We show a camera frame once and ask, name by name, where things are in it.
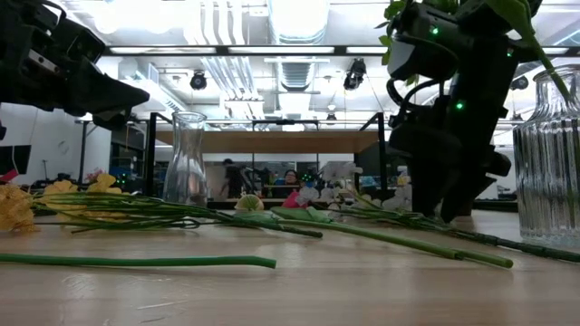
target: man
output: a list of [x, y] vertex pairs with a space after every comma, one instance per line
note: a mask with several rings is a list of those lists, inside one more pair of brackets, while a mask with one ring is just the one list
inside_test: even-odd
[[244, 186], [244, 179], [240, 168], [229, 158], [224, 159], [222, 165], [226, 168], [226, 182], [219, 194], [223, 194], [227, 187], [228, 198], [240, 198], [242, 195], [242, 187]]

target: person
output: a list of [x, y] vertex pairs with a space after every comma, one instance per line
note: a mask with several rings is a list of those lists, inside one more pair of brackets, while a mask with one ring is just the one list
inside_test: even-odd
[[292, 169], [289, 169], [284, 173], [284, 180], [276, 181], [276, 186], [293, 186], [293, 187], [275, 187], [273, 195], [275, 198], [286, 198], [293, 191], [300, 188], [298, 183], [298, 173]]
[[244, 186], [241, 169], [229, 158], [224, 159], [222, 165], [226, 168], [226, 182], [224, 182], [224, 186], [221, 188], [219, 194], [222, 195], [227, 187], [228, 198], [240, 198], [242, 195], [242, 187]]

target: glass vase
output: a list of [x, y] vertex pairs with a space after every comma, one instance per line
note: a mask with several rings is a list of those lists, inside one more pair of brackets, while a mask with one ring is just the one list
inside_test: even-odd
[[208, 185], [201, 153], [206, 116], [196, 112], [173, 113], [173, 159], [169, 163], [163, 199], [195, 206], [208, 204]]
[[543, 245], [580, 246], [580, 65], [557, 67], [570, 97], [550, 72], [535, 78], [536, 110], [514, 129], [520, 233]]

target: table surface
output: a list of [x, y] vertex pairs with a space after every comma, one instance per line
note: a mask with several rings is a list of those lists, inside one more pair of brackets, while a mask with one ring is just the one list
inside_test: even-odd
[[[518, 239], [517, 215], [475, 211], [458, 225]], [[253, 266], [96, 268], [2, 264], [0, 324], [577, 325], [580, 266], [417, 231], [369, 225], [441, 245], [501, 254], [511, 270], [451, 261], [395, 244], [204, 226], [197, 231], [92, 232], [46, 226], [0, 234], [7, 253], [119, 258], [255, 254]]]

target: wooden shelf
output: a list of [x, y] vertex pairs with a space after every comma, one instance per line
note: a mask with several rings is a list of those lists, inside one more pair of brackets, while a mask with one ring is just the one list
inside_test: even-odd
[[[172, 131], [157, 139], [173, 144]], [[359, 153], [378, 141], [376, 131], [206, 131], [204, 153]]]

